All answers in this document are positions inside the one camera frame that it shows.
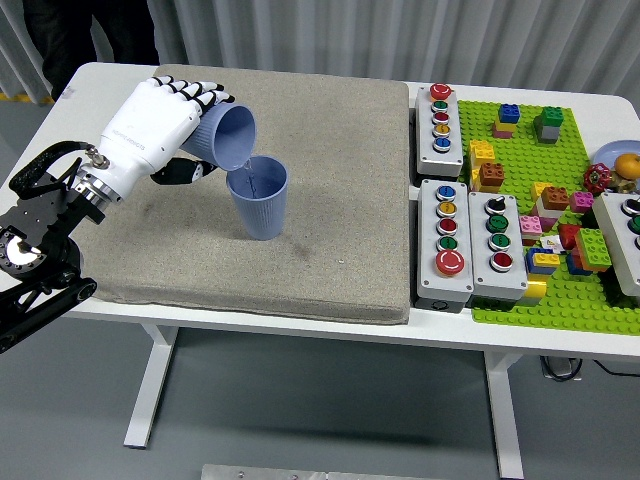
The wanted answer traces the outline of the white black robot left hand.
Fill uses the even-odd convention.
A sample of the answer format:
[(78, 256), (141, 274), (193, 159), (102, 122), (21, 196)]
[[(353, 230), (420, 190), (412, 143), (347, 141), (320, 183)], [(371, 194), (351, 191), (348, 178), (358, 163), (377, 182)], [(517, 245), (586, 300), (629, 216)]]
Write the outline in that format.
[(107, 124), (97, 150), (87, 155), (77, 188), (107, 202), (126, 199), (141, 178), (169, 163), (204, 113), (234, 101), (215, 82), (160, 76), (139, 83)]

